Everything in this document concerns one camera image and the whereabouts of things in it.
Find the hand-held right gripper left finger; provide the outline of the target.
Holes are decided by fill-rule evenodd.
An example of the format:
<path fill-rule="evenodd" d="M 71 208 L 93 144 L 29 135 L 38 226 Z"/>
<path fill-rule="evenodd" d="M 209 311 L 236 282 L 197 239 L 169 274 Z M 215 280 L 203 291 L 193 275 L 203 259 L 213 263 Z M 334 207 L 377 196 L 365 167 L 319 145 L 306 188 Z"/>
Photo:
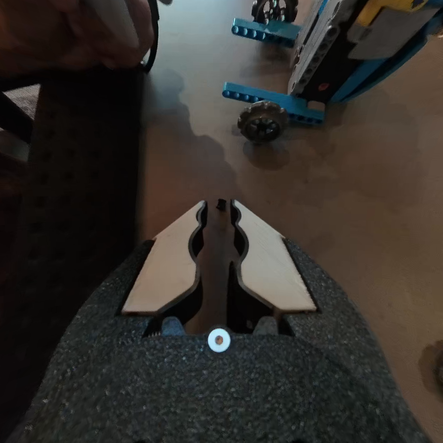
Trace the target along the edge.
<path fill-rule="evenodd" d="M 196 316 L 203 301 L 197 257 L 204 246 L 207 212 L 207 201 L 202 200 L 154 237 L 122 315 L 159 320 L 173 316 L 182 324 Z"/>

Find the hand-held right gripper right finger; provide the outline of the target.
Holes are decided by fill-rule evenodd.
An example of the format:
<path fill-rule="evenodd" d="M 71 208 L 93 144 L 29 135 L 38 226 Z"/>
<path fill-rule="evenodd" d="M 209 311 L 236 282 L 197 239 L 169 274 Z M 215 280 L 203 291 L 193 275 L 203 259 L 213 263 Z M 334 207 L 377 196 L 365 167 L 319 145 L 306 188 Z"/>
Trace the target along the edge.
<path fill-rule="evenodd" d="M 236 199 L 230 201 L 230 221 L 239 256 L 229 267 L 228 328 L 252 333 L 263 318 L 270 318 L 279 331 L 283 316 L 317 312 L 318 304 L 285 236 Z"/>

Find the grey desk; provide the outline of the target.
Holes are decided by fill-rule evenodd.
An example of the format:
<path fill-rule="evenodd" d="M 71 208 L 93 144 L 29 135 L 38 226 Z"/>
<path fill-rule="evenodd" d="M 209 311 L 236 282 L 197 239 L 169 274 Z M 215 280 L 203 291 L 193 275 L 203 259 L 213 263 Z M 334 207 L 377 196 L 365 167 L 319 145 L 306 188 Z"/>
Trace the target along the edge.
<path fill-rule="evenodd" d="M 289 61 L 277 47 L 233 36 L 252 1 L 159 4 L 159 46 L 145 79 L 137 240 L 151 239 L 208 202 L 204 301 L 188 329 L 225 318 L 236 258 L 229 212 L 238 199 L 298 244 L 370 324 L 410 409 L 442 442 L 442 394 L 432 351 L 442 346 L 442 36 L 374 89 L 330 105 L 316 128 L 287 127 L 271 145 L 248 143 L 244 104 L 225 81 L 286 92 Z"/>

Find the person's left hand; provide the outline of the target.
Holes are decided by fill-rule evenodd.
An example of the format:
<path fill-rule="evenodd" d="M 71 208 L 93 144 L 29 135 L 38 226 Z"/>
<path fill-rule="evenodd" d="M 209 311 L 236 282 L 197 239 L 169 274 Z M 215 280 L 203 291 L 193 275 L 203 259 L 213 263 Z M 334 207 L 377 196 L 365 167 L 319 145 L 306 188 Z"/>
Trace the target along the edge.
<path fill-rule="evenodd" d="M 81 1 L 1 1 L 1 77 L 104 65 L 133 68 L 151 49 L 155 32 L 147 1 L 126 1 L 138 37 L 129 47 Z"/>

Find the black perforated panel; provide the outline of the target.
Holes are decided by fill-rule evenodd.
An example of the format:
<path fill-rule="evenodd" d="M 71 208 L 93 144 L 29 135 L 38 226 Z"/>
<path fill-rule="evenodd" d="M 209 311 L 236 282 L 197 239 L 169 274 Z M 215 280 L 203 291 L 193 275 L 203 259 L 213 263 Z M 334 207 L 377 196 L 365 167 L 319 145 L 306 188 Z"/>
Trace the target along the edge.
<path fill-rule="evenodd" d="M 41 85 L 1 282 L 1 442 L 75 314 L 134 247 L 143 81 L 141 68 L 97 68 Z"/>

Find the grey toy gear wheel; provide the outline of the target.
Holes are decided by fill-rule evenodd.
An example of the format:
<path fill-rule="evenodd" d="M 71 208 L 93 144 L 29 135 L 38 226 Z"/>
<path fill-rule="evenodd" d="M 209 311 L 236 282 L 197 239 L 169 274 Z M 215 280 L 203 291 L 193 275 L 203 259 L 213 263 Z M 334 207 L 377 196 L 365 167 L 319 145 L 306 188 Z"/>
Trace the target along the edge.
<path fill-rule="evenodd" d="M 419 369 L 424 387 L 431 393 L 443 394 L 443 341 L 435 341 L 422 350 Z"/>

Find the blue grey toy brick robot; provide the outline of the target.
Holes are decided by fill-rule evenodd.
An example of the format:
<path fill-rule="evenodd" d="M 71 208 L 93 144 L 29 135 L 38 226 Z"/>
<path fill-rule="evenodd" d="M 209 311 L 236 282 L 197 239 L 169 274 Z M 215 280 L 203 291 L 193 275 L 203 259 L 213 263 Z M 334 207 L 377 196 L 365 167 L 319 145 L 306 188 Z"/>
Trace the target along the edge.
<path fill-rule="evenodd" d="M 255 144 L 279 138 L 288 122 L 321 125 L 326 105 L 345 103 L 398 70 L 442 31 L 441 0 L 318 0 L 302 25 L 298 1 L 254 1 L 253 21 L 231 32 L 291 49 L 287 93 L 231 82 L 224 98 L 247 103 L 237 119 Z"/>

